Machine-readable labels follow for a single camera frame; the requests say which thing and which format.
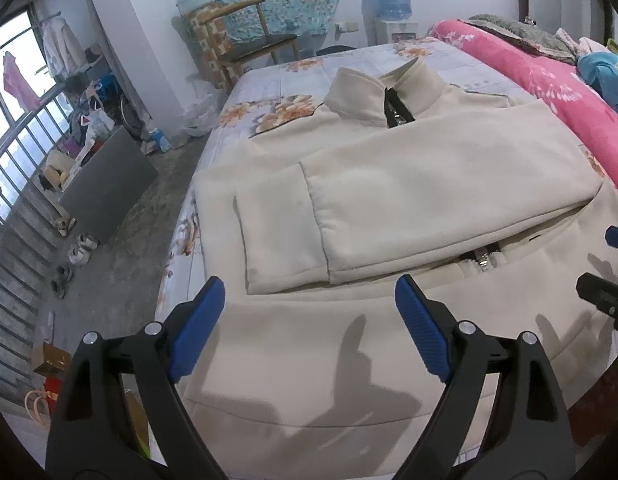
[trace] green item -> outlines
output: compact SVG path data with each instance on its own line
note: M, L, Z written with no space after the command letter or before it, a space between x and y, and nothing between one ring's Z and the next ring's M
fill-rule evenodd
M609 41L606 42L606 47L618 56L618 44L615 43L613 38L609 38Z

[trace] pink clothing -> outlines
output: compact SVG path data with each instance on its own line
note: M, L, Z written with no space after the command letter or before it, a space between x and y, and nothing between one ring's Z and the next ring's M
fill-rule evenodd
M16 65L16 58L13 57L12 53L6 52L4 54L2 65L4 67L4 89L18 100L20 108L25 112L38 108L40 98L20 73L20 69Z
M576 67L531 56L457 20L439 22L431 35L486 63L547 103L591 150L618 188L618 114L579 78Z

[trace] white sneaker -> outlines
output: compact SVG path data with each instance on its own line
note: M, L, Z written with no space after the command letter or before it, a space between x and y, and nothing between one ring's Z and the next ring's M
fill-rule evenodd
M95 238L89 234L78 235L78 245L84 249L92 251L98 246L98 242Z
M69 261L76 267L81 267L89 261L89 251L77 245L69 248Z

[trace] metal railing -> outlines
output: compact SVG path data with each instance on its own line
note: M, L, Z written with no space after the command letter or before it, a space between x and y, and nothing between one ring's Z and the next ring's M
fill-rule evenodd
M0 139L0 396L18 404L31 389L38 300L60 241L57 202L38 177L62 147L71 106L56 85Z

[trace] gray shoe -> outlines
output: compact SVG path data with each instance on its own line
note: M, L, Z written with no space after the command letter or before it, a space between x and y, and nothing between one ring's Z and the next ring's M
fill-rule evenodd
M55 267L55 277L63 278L66 283L69 283L73 279L73 269L67 262L62 262Z
M62 279L53 278L51 280L51 290L54 292L54 296L58 298L58 300L64 298L64 295L66 294L67 290L65 284L66 282Z

